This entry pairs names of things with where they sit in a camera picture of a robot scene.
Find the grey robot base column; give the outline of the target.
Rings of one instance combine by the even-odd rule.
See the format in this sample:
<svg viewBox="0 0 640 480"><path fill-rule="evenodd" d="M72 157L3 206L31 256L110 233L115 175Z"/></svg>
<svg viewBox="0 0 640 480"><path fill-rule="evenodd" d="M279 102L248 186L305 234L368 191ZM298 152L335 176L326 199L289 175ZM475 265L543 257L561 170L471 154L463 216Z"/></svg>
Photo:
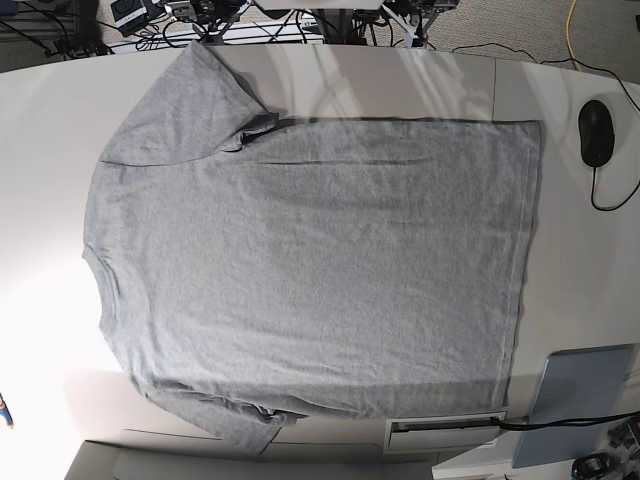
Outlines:
<svg viewBox="0 0 640 480"><path fill-rule="evenodd" d="M358 45L360 35L354 27L353 10L311 9L325 44Z"/></svg>

